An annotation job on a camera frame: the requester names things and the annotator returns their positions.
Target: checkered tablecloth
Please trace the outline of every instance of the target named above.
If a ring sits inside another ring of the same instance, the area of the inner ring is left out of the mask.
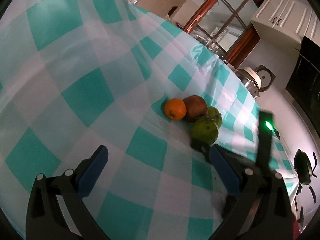
[[[35,176],[61,175],[103,144],[88,210],[114,240],[207,239],[226,194],[189,147],[190,124],[161,112],[201,95],[223,116],[218,143],[255,159],[259,106],[202,44],[127,0],[13,0],[0,21],[0,206],[25,237]],[[270,166],[291,200],[280,142]]]

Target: cabinet handle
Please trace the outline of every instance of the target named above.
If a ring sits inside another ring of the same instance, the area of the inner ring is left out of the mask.
[[[276,13],[278,12],[280,6],[282,5],[284,0],[281,0],[281,2],[279,3],[278,7],[276,8],[276,10],[273,12],[273,14],[271,15],[269,21],[271,21],[271,19],[276,15]]]
[[[195,23],[201,18],[201,15],[198,15],[197,18],[190,24],[190,26],[188,27],[187,31],[189,32],[192,28],[193,25],[195,25]]]
[[[290,1],[290,0],[288,0],[287,3],[285,4],[285,6],[284,6],[284,8],[283,8],[283,10],[282,10],[282,12],[281,12],[281,14],[279,15],[279,18],[281,18],[282,14],[284,13],[284,10],[287,8],[287,5],[288,5],[289,1]]]

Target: cabinet door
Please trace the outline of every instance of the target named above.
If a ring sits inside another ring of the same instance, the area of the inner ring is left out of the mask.
[[[311,39],[318,46],[320,46],[320,22],[315,12],[312,12],[310,24],[305,36]]]
[[[283,11],[287,0],[265,0],[252,17],[252,21],[272,27]]]
[[[277,23],[274,28],[300,43],[302,41],[301,30],[306,29],[310,14],[310,7],[298,1],[290,0],[279,19],[279,25]]]

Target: white cabinet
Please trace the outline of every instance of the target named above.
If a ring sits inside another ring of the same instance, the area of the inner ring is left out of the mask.
[[[252,20],[272,27],[283,8],[284,0],[265,0]]]
[[[261,39],[296,57],[304,35],[320,46],[316,14],[296,0],[265,0],[251,21]]]

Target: green led light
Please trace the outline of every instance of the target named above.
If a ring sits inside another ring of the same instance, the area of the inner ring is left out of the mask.
[[[268,121],[266,121],[266,125],[267,127],[269,128],[270,131],[273,131],[273,127],[272,127],[272,124],[269,123]]]

